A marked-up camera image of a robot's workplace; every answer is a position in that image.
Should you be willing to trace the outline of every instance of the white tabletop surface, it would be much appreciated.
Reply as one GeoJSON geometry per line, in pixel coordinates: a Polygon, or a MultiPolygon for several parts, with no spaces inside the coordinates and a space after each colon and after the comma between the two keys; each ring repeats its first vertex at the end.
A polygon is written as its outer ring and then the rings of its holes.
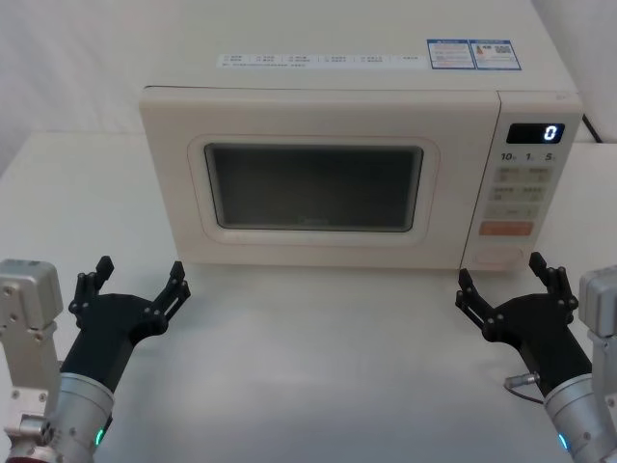
{"type": "MultiPolygon", "coordinates": [[[[576,146],[540,235],[573,287],[617,262],[615,172],[617,146],[576,146]]],[[[0,257],[53,262],[65,305],[104,254],[104,291],[147,298],[175,259],[138,135],[33,135],[0,181],[0,217],[0,257]]],[[[193,296],[134,351],[98,463],[570,461],[542,406],[501,388],[523,362],[454,307],[456,272],[186,267],[193,296]]],[[[475,277],[496,305],[542,288],[530,271],[475,277]]],[[[57,321],[64,358],[77,328],[57,321]]],[[[9,393],[0,368],[0,414],[9,393]]]]}

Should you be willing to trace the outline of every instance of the green led light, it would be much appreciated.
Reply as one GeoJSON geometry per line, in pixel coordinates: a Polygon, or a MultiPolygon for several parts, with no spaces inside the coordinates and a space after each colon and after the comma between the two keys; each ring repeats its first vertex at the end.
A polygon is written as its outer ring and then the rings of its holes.
{"type": "Polygon", "coordinates": [[[96,437],[94,438],[94,444],[98,447],[100,446],[100,441],[103,440],[103,436],[105,435],[105,429],[99,429],[96,433],[96,437]]]}

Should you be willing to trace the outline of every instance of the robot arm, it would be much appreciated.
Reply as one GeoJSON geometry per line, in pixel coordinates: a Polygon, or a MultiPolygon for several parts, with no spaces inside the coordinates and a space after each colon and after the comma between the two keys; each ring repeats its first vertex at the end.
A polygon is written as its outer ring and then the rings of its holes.
{"type": "Polygon", "coordinates": [[[165,333],[190,296],[180,262],[153,301],[99,295],[113,270],[104,257],[95,272],[78,276],[69,310],[80,333],[59,371],[51,338],[62,310],[55,268],[46,262],[0,263],[2,342],[13,381],[8,462],[92,462],[133,348],[165,333]]]}
{"type": "Polygon", "coordinates": [[[526,377],[545,397],[545,409],[576,463],[617,463],[617,267],[581,279],[579,317],[594,343],[592,366],[567,327],[578,302],[565,268],[547,268],[538,253],[529,266],[547,294],[518,297],[494,309],[463,269],[456,306],[486,340],[519,351],[531,373],[526,377]]]}

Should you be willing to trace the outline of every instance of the control button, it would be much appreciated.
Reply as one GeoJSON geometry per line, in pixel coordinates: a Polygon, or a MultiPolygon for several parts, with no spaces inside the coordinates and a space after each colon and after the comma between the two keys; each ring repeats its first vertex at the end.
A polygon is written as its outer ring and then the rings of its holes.
{"type": "Polygon", "coordinates": [[[523,170],[524,180],[527,183],[549,183],[552,172],[546,167],[529,167],[523,170]]]}
{"type": "Polygon", "coordinates": [[[511,246],[484,248],[475,255],[475,261],[485,265],[508,265],[523,258],[523,251],[511,246]]]}
{"type": "Polygon", "coordinates": [[[540,211],[536,204],[489,203],[484,217],[487,219],[524,220],[535,219],[540,211]]]}
{"type": "Polygon", "coordinates": [[[491,191],[490,201],[515,201],[519,188],[514,186],[496,186],[491,191]]]}
{"type": "Polygon", "coordinates": [[[519,201],[539,203],[544,199],[544,195],[546,192],[547,189],[544,186],[524,186],[518,198],[519,201]]]}
{"type": "Polygon", "coordinates": [[[522,171],[518,167],[500,167],[495,175],[495,183],[517,183],[522,180],[522,171]]]}
{"type": "Polygon", "coordinates": [[[544,186],[495,186],[489,201],[540,203],[546,192],[544,186]]]}
{"type": "Polygon", "coordinates": [[[483,236],[530,236],[533,222],[486,221],[480,226],[483,236]]]}

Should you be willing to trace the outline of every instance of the microwave window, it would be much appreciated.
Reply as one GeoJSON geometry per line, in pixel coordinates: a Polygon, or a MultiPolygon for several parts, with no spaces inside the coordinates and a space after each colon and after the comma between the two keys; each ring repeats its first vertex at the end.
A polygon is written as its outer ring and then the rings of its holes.
{"type": "Polygon", "coordinates": [[[412,228],[420,148],[211,144],[204,153],[225,229],[412,228]]]}

